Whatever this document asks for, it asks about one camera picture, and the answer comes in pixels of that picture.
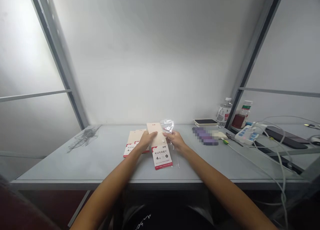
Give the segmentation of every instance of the plastic bottle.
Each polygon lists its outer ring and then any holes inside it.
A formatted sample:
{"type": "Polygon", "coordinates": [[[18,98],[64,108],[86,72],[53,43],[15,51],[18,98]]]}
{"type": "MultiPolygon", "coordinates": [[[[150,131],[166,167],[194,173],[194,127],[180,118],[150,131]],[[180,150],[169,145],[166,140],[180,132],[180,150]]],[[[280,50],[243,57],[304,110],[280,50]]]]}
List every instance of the plastic bottle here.
{"type": "Polygon", "coordinates": [[[250,108],[253,101],[245,100],[241,111],[234,116],[231,126],[235,128],[244,128],[250,114],[250,108]]]}
{"type": "Polygon", "coordinates": [[[231,108],[232,108],[231,98],[226,98],[226,101],[220,104],[220,108],[219,108],[217,120],[216,120],[218,122],[219,128],[224,128],[224,126],[226,125],[231,108]]]}

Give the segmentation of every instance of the gray desk surface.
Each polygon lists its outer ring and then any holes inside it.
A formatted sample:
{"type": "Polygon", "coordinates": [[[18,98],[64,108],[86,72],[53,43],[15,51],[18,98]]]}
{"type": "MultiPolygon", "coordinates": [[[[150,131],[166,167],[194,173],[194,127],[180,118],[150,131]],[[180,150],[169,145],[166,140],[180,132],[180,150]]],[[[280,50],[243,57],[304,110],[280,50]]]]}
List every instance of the gray desk surface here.
{"type": "MultiPolygon", "coordinates": [[[[299,136],[304,139],[308,139],[309,137],[313,135],[320,134],[320,130],[314,129],[314,128],[308,128],[304,126],[303,124],[279,124],[278,125],[283,130],[294,134],[296,136],[299,136]]],[[[273,146],[275,143],[272,141],[266,139],[258,139],[258,143],[261,143],[264,146],[273,146]]],[[[290,148],[288,146],[282,145],[283,148],[285,148],[289,153],[290,151],[294,151],[295,149],[290,148]]],[[[275,151],[283,151],[282,148],[270,148],[270,150],[275,151]]],[[[292,155],[292,163],[295,167],[299,168],[300,170],[305,170],[310,164],[312,164],[318,157],[320,157],[320,153],[312,153],[312,154],[303,154],[303,155],[292,155]]]]}
{"type": "MultiPolygon", "coordinates": [[[[177,125],[179,131],[192,149],[218,171],[238,184],[242,189],[276,189],[275,183],[258,167],[219,141],[218,146],[204,146],[192,133],[194,125],[177,125]]],[[[98,138],[87,146],[81,146],[67,153],[70,139],[29,171],[11,182],[18,189],[95,189],[98,184],[123,160],[123,152],[129,131],[146,126],[102,126],[98,138]]],[[[230,145],[246,155],[275,179],[281,182],[280,166],[263,154],[243,148],[233,141],[230,145]]],[[[152,153],[143,154],[131,184],[163,185],[202,183],[188,162],[175,150],[171,150],[173,167],[155,170],[152,153]]],[[[300,187],[307,181],[286,170],[288,187],[300,187]]]]}

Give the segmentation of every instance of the black shirt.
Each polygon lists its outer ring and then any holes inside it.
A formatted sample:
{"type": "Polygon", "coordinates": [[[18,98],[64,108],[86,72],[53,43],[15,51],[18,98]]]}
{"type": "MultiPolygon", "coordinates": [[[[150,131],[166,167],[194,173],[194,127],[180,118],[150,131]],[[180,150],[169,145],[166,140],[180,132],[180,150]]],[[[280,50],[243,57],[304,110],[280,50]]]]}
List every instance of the black shirt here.
{"type": "Polygon", "coordinates": [[[136,212],[124,225],[124,230],[170,230],[216,228],[201,214],[188,206],[147,205],[136,212]]]}

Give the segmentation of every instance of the hand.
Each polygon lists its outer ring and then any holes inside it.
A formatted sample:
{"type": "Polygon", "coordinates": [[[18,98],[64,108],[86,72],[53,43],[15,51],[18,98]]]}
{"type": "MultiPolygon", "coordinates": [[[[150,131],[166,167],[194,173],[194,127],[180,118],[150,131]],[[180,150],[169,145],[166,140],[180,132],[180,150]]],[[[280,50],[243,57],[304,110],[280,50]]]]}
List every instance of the hand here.
{"type": "Polygon", "coordinates": [[[187,148],[188,146],[185,144],[185,142],[183,141],[181,135],[179,132],[177,131],[172,131],[172,134],[170,133],[162,133],[165,137],[169,138],[173,145],[179,150],[182,151],[185,148],[187,148]]]}
{"type": "Polygon", "coordinates": [[[148,131],[144,131],[139,143],[137,144],[137,147],[141,148],[142,151],[145,151],[157,134],[158,132],[149,134],[148,131]]]}

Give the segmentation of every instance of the white wall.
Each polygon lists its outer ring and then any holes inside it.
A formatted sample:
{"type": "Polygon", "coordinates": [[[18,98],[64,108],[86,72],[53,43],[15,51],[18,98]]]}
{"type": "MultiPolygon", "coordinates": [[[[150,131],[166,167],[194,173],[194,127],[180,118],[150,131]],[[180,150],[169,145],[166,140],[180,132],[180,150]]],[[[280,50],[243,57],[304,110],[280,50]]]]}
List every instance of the white wall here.
{"type": "Polygon", "coordinates": [[[264,0],[53,0],[90,124],[191,123],[230,97],[264,0]]]}
{"type": "MultiPolygon", "coordinates": [[[[0,0],[0,97],[63,90],[31,0],[0,0]]],[[[0,151],[48,155],[80,131],[65,93],[0,103],[0,151]]],[[[12,180],[39,160],[0,157],[12,180]]]]}
{"type": "MultiPolygon", "coordinates": [[[[281,0],[246,87],[320,93],[319,33],[320,0],[281,0]]],[[[319,98],[245,92],[243,100],[254,101],[250,121],[320,122],[319,98]]]]}

